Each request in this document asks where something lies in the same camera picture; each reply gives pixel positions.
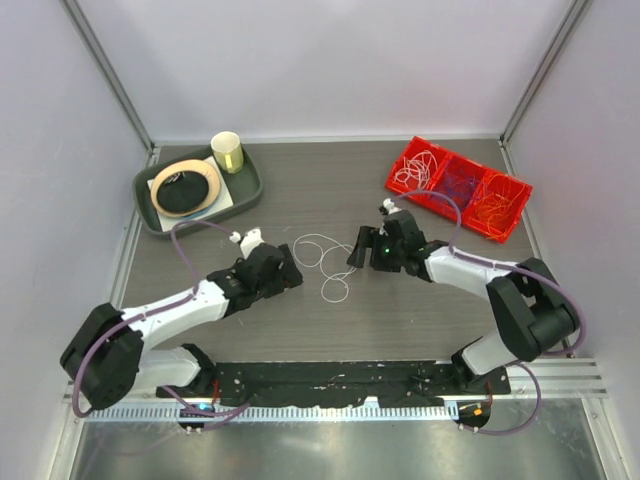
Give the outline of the dark green plastic tray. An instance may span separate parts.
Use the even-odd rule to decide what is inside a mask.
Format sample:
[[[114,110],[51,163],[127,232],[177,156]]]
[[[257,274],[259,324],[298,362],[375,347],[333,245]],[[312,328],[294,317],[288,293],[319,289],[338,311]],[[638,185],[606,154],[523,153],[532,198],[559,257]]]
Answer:
[[[229,192],[231,193],[233,205],[219,213],[209,215],[205,219],[194,220],[205,220],[213,223],[220,223],[255,207],[259,203],[264,190],[262,175],[255,162],[250,158],[249,154],[246,151],[243,151],[243,155],[244,166],[238,173],[229,174],[220,170]],[[132,181],[132,191],[135,205],[143,227],[151,235],[158,238],[168,239],[171,230],[165,233],[159,231],[159,221],[152,213],[146,181],[153,175],[157,174],[162,167],[167,167],[171,163],[186,159],[204,160],[211,156],[212,151],[209,146],[201,147],[199,149],[190,148],[189,150],[184,148],[178,153],[174,153],[169,156],[160,154],[159,160],[154,165],[140,171],[134,177]]]

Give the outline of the red plastic divided bin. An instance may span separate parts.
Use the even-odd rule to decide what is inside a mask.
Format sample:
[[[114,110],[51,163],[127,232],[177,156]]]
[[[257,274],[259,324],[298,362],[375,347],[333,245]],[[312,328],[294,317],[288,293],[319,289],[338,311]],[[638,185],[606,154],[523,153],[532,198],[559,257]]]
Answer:
[[[479,164],[421,137],[413,137],[394,161],[385,187],[404,194],[432,190],[445,195],[411,195],[415,204],[504,243],[518,225],[533,187],[507,173]]]

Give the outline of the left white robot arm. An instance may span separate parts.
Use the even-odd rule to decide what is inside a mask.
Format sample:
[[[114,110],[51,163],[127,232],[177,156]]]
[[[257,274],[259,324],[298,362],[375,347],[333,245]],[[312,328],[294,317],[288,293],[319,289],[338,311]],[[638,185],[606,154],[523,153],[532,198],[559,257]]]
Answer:
[[[175,391],[193,399],[213,394],[216,367],[202,349],[185,343],[161,350],[159,344],[302,282],[288,245],[262,243],[195,289],[135,308],[95,307],[60,358],[74,382],[72,399],[85,398],[99,411],[137,390],[153,389],[160,397]]]

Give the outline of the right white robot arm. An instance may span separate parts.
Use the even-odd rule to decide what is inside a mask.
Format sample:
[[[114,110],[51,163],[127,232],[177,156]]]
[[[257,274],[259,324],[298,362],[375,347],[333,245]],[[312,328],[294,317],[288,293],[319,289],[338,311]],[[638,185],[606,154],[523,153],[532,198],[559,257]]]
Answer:
[[[495,329],[451,357],[453,386],[465,395],[477,393],[497,369],[537,359],[582,326],[577,308],[543,261],[499,262],[442,240],[429,241],[414,216],[403,209],[387,211],[379,227],[360,227],[347,264],[404,271],[488,302]]]

